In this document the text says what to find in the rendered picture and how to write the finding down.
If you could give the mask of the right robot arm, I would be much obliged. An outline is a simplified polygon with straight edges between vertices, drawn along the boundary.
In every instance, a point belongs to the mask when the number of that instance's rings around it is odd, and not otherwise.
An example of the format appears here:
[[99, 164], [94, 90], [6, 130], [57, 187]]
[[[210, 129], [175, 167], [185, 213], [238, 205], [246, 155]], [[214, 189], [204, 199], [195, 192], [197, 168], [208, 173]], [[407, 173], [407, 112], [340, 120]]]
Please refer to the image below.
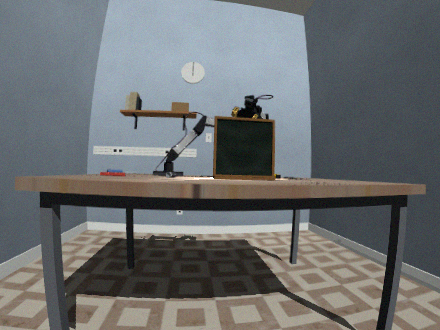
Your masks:
[[182, 151], [194, 140], [196, 139], [207, 127], [214, 127], [215, 119], [211, 119], [207, 116], [203, 116], [193, 130], [174, 148], [167, 154], [166, 162], [164, 163], [164, 171], [153, 171], [155, 173], [167, 173], [173, 172], [173, 163]]

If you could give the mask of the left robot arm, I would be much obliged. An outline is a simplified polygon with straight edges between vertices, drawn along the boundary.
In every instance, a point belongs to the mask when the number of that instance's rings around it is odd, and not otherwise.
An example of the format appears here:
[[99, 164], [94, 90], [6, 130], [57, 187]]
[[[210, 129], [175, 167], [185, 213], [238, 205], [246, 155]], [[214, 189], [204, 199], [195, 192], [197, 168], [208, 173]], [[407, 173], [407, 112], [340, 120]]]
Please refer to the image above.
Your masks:
[[[248, 110], [256, 111], [257, 113], [260, 113], [259, 119], [269, 119], [268, 114], [262, 113], [262, 108], [259, 105], [256, 105], [258, 102], [257, 99], [254, 99], [254, 96], [247, 96], [245, 97], [245, 103], [244, 106]], [[255, 106], [255, 107], [254, 107]]]

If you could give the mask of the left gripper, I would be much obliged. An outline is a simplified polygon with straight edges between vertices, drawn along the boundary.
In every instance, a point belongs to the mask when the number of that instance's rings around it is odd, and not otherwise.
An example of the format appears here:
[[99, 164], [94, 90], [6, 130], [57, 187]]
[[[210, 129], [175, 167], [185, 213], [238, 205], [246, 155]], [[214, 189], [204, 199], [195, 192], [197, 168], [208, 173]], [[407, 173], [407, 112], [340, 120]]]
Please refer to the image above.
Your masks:
[[[245, 113], [244, 113], [245, 112]], [[256, 113], [256, 114], [255, 114]], [[257, 112], [254, 112], [254, 111], [252, 111], [252, 110], [248, 110], [248, 112], [247, 112], [247, 109], [245, 108], [241, 108], [241, 110], [239, 110], [239, 107], [234, 107], [233, 108], [233, 110], [232, 110], [232, 114], [231, 114], [231, 116], [234, 116], [234, 117], [242, 117], [242, 118], [257, 118], [257, 119], [259, 119], [259, 116], [260, 116], [260, 114], [259, 113], [257, 113]]]

